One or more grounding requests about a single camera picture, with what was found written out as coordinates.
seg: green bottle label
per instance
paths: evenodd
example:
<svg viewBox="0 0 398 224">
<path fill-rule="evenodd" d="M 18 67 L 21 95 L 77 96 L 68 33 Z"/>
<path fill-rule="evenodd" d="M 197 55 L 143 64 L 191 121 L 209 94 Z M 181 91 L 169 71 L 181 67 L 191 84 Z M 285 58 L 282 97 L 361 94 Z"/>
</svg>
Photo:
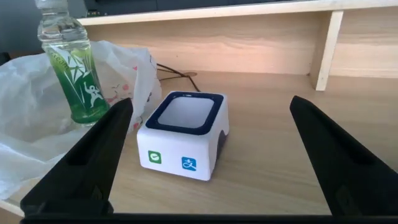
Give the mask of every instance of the green bottle label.
<svg viewBox="0 0 398 224">
<path fill-rule="evenodd" d="M 46 52 L 67 97 L 72 119 L 77 123 L 99 120 L 109 105 L 101 93 L 90 47 L 69 52 L 50 46 Z"/>
</svg>

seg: wooden shelf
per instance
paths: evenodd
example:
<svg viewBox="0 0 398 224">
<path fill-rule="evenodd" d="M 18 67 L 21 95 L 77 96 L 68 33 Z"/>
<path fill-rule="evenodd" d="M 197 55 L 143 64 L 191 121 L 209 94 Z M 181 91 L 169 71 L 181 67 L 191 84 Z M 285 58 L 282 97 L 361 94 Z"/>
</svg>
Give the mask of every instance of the wooden shelf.
<svg viewBox="0 0 398 224">
<path fill-rule="evenodd" d="M 310 0 L 270 2 L 240 6 L 210 7 L 176 11 L 148 12 L 119 16 L 103 16 L 79 19 L 84 26 L 120 24 L 128 22 L 168 21 L 210 17 L 249 16 L 291 12 L 318 12 L 372 7 L 398 6 L 396 0 Z"/>
</svg>

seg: white plastic bag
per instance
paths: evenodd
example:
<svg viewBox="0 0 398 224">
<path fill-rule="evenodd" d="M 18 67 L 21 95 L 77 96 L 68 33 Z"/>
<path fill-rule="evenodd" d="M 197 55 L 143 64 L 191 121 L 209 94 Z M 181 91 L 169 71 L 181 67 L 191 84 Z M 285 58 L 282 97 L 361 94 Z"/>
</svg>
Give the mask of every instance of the white plastic bag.
<svg viewBox="0 0 398 224">
<path fill-rule="evenodd" d="M 129 132 L 161 97 L 156 62 L 145 48 L 92 42 L 103 95 L 110 105 L 131 97 Z M 0 67 L 0 199 L 43 176 L 87 132 L 71 125 L 67 99 L 45 54 Z"/>
</svg>

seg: black cable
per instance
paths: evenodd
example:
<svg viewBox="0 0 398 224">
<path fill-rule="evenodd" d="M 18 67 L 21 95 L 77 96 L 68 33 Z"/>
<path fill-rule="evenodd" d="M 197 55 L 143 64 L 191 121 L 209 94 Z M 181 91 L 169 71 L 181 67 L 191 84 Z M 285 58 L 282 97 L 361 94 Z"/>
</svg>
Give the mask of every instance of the black cable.
<svg viewBox="0 0 398 224">
<path fill-rule="evenodd" d="M 176 74 L 175 72 L 173 72 L 173 71 L 170 71 L 170 70 L 166 70 L 166 69 L 161 69 L 161 68 L 158 68 L 157 70 L 158 70 L 158 71 L 162 71 L 162 72 L 169 72 L 169 73 Z"/>
<path fill-rule="evenodd" d="M 181 72 L 179 72 L 179 71 L 177 71 L 175 69 L 172 69 L 172 68 L 167 67 L 165 65 L 161 65 L 159 63 L 157 64 L 157 66 L 162 67 L 162 68 L 166 68 L 166 69 L 170 70 L 171 72 L 176 73 L 177 75 L 180 75 L 181 77 L 189 78 L 189 80 L 191 81 L 191 83 L 192 83 L 193 87 L 196 89 L 196 91 L 201 92 L 199 90 L 199 88 L 197 87 L 197 85 L 195 84 L 195 82 L 192 80 L 191 76 L 182 74 Z"/>
<path fill-rule="evenodd" d="M 173 78 L 185 78 L 185 77 L 170 77 L 170 78 L 162 78 L 159 81 L 163 81 L 163 80 L 168 80 L 168 79 L 173 79 Z"/>
</svg>

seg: shelf support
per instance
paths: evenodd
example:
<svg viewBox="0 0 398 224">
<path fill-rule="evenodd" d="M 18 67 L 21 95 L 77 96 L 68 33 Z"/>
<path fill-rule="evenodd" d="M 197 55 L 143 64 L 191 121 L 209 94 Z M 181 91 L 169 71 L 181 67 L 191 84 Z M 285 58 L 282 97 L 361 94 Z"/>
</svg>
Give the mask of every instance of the shelf support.
<svg viewBox="0 0 398 224">
<path fill-rule="evenodd" d="M 310 71 L 311 83 L 316 91 L 326 89 L 342 19 L 342 10 L 322 14 Z"/>
</svg>

